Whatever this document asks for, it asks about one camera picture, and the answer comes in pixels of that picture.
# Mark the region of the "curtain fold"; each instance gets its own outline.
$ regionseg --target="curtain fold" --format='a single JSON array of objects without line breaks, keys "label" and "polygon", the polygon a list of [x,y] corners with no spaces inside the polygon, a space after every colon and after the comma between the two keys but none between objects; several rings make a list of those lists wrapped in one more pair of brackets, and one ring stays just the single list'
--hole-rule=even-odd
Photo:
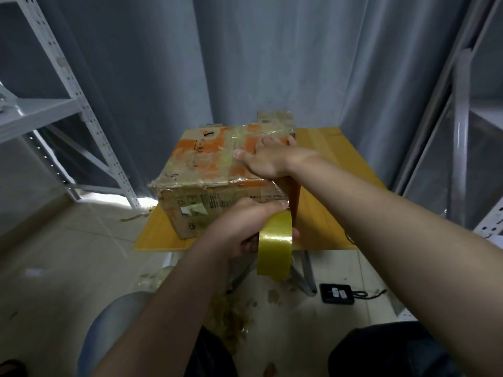
[{"label": "curtain fold", "polygon": [[390,185],[469,1],[38,0],[139,196],[186,128],[280,108]]}]

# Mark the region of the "left hand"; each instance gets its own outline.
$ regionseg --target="left hand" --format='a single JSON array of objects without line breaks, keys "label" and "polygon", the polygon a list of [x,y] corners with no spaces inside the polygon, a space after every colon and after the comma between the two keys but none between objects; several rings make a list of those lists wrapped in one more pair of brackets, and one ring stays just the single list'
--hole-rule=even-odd
[{"label": "left hand", "polygon": [[[260,203],[249,197],[242,198],[211,223],[203,236],[210,237],[207,240],[223,241],[230,259],[256,252],[259,247],[259,231],[267,218],[287,207],[287,201]],[[297,229],[293,228],[292,236],[299,237]]]}]

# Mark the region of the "yellow tape roll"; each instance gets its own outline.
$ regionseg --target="yellow tape roll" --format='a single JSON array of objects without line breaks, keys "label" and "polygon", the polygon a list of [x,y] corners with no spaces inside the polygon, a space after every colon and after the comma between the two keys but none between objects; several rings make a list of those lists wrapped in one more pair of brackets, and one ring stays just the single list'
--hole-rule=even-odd
[{"label": "yellow tape roll", "polygon": [[259,234],[259,253],[256,272],[276,280],[290,274],[292,259],[292,215],[289,210],[274,214]]}]

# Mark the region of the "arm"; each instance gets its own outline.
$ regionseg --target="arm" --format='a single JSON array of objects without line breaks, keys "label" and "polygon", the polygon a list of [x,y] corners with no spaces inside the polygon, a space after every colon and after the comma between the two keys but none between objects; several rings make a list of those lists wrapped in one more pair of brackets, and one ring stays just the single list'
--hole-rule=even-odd
[{"label": "arm", "polygon": [[262,177],[294,177],[323,203],[467,373],[503,370],[503,251],[297,147],[292,138],[290,144],[264,138],[255,155],[234,155]]},{"label": "arm", "polygon": [[210,298],[229,258],[256,251],[257,232],[286,201],[243,198],[213,222],[178,262],[151,301],[114,344],[93,376],[182,376]]}]

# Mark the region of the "white label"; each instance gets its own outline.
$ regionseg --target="white label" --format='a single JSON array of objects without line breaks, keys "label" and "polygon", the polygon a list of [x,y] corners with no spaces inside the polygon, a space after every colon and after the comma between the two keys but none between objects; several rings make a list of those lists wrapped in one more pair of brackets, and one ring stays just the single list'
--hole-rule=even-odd
[{"label": "white label", "polygon": [[206,211],[202,203],[182,206],[180,210],[182,212],[182,215],[208,215],[208,212]]}]

